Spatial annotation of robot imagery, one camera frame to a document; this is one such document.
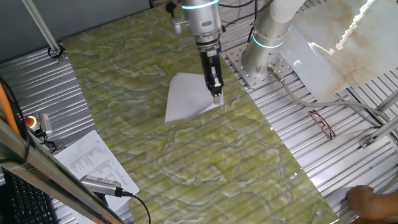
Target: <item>keyboard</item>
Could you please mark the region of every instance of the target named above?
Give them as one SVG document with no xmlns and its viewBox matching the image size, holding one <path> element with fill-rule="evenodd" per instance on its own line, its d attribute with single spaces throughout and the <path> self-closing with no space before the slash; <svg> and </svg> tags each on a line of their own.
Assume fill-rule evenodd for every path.
<svg viewBox="0 0 398 224">
<path fill-rule="evenodd" d="M 8 198 L 8 214 L 10 223 L 15 224 L 55 224 L 55 213 L 50 206 L 50 197 L 22 180 L 13 173 L 3 169 L 6 181 L 6 198 Z"/>
</svg>

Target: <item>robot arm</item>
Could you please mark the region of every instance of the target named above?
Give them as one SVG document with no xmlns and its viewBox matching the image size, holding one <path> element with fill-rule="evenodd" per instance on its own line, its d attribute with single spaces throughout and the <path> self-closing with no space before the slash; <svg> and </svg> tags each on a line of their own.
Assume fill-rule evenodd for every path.
<svg viewBox="0 0 398 224">
<path fill-rule="evenodd" d="M 173 17 L 175 31 L 180 33 L 181 25 L 188 25 L 198 47 L 206 86 L 214 103 L 220 104 L 224 81 L 219 57 L 221 20 L 218 0 L 182 0 L 181 3 L 186 21 Z"/>
<path fill-rule="evenodd" d="M 270 7 L 259 13 L 251 37 L 254 41 L 242 55 L 245 71 L 265 74 L 269 65 L 276 66 L 279 63 L 279 47 L 283 44 L 293 16 L 304 1 L 274 0 Z M 186 21 L 174 17 L 171 10 L 175 31 L 181 33 L 181 25 L 186 24 L 194 35 L 207 88 L 215 103 L 219 104 L 224 82 L 219 58 L 221 20 L 218 0 L 182 0 L 182 9 Z"/>
</svg>

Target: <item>eyeglasses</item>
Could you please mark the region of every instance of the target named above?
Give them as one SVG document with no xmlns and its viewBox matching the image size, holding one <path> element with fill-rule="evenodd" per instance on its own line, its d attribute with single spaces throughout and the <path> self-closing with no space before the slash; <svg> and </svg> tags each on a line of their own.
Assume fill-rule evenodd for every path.
<svg viewBox="0 0 398 224">
<path fill-rule="evenodd" d="M 330 140 L 332 139 L 332 137 L 336 137 L 336 134 L 332 130 L 330 125 L 326 122 L 324 118 L 322 118 L 322 116 L 316 110 L 309 111 L 309 113 L 311 114 L 311 117 L 315 122 L 323 124 L 322 131 L 330 138 Z"/>
</svg>

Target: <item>hand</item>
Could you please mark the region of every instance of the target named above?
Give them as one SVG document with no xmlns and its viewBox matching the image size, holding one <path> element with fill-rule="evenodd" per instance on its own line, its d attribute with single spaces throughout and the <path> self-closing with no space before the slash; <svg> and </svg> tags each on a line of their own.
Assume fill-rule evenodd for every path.
<svg viewBox="0 0 398 224">
<path fill-rule="evenodd" d="M 376 194 L 374 189 L 365 185 L 358 185 L 349 190 L 348 203 L 361 218 L 373 219 Z"/>
</svg>

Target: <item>green marble surface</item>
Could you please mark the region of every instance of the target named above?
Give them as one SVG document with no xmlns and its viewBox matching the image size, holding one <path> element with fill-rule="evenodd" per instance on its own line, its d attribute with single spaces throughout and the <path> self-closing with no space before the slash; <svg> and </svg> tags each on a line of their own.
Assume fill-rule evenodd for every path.
<svg viewBox="0 0 398 224">
<path fill-rule="evenodd" d="M 153 223 L 338 219 L 222 64 L 225 105 L 165 123 L 169 82 L 201 73 L 192 35 L 163 7 L 64 40 L 99 134 L 140 188 Z M 136 223 L 142 205 L 129 201 Z"/>
</svg>

